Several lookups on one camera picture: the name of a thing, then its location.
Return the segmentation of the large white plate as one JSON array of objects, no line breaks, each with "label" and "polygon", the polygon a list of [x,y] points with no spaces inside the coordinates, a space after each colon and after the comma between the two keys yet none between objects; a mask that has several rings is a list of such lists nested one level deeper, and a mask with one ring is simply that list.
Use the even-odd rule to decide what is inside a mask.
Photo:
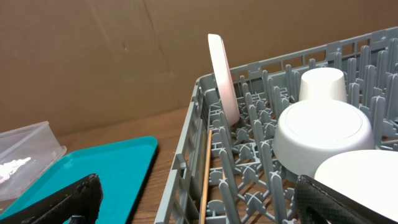
[{"label": "large white plate", "polygon": [[221,104],[228,125],[232,126],[239,121],[239,108],[223,39],[218,34],[208,34],[208,45]]}]

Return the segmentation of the grey bowl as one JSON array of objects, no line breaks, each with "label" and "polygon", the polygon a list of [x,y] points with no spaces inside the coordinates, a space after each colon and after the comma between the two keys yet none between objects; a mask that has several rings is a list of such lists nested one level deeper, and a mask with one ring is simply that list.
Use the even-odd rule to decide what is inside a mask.
[{"label": "grey bowl", "polygon": [[295,175],[313,177],[330,157],[374,149],[368,117],[337,100],[303,100],[281,113],[272,148],[277,160]]}]

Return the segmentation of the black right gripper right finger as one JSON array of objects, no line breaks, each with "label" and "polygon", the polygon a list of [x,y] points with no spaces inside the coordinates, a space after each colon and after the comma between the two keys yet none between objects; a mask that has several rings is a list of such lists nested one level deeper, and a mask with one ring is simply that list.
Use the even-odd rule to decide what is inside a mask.
[{"label": "black right gripper right finger", "polygon": [[294,204],[301,223],[397,224],[307,175],[297,178]]}]

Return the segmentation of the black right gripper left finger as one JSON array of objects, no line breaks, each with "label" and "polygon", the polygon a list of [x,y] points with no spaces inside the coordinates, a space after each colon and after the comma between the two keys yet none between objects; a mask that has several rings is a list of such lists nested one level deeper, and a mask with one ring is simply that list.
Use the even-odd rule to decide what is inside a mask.
[{"label": "black right gripper left finger", "polygon": [[1,219],[1,224],[95,223],[102,199],[100,178],[96,174],[90,174]]}]

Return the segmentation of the white napkin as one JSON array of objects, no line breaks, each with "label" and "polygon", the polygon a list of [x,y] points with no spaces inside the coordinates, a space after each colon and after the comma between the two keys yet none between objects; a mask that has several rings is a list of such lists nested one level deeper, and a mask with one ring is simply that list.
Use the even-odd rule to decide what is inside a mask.
[{"label": "white napkin", "polygon": [[27,157],[25,159],[13,160],[11,162],[7,162],[7,163],[0,165],[0,172],[1,172],[0,173],[0,176],[1,176],[0,184],[7,181],[11,177],[11,175],[14,174],[18,170],[18,168],[20,168],[21,166],[23,166],[25,163],[27,163],[30,160],[31,160],[31,158]]}]

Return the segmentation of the white paper cup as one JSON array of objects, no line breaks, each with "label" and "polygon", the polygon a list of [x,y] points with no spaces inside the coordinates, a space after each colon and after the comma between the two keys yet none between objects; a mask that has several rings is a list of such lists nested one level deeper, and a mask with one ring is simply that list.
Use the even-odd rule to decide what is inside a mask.
[{"label": "white paper cup", "polygon": [[300,82],[299,100],[338,100],[347,102],[344,73],[337,68],[306,71]]}]

